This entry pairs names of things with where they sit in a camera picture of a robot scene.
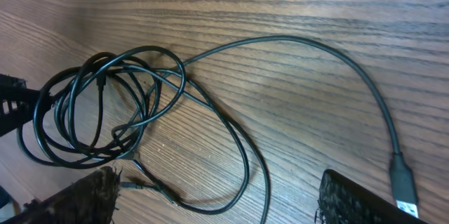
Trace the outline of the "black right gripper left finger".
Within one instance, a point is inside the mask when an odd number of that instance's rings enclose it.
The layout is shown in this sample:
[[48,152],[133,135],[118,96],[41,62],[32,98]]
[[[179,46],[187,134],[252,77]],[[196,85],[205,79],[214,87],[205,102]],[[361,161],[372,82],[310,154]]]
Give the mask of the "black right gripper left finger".
[[109,224],[119,196],[120,173],[103,166],[48,199],[24,205],[5,224]]

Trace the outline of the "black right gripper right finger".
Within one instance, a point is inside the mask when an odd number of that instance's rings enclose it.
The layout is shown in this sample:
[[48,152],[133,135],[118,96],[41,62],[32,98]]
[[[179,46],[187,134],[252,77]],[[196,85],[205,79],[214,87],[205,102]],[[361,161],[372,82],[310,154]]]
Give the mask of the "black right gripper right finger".
[[314,222],[323,224],[425,224],[335,170],[323,172]]

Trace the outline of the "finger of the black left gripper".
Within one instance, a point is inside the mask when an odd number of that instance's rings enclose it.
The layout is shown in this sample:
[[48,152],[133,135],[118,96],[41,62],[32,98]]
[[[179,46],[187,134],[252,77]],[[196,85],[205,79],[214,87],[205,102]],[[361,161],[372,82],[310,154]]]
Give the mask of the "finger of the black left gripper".
[[24,79],[1,74],[1,136],[33,119],[40,95]]

